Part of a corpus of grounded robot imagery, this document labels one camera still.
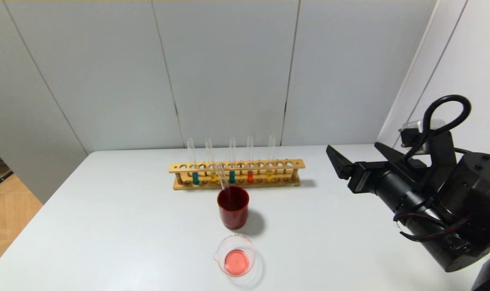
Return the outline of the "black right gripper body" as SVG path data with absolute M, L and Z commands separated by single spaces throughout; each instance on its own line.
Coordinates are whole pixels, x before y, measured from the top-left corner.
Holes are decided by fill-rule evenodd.
M 379 197 L 393 213 L 437 213 L 427 206 L 429 195 L 413 190 L 389 162 L 356 162 L 348 188 L 352 193 L 372 193 Z

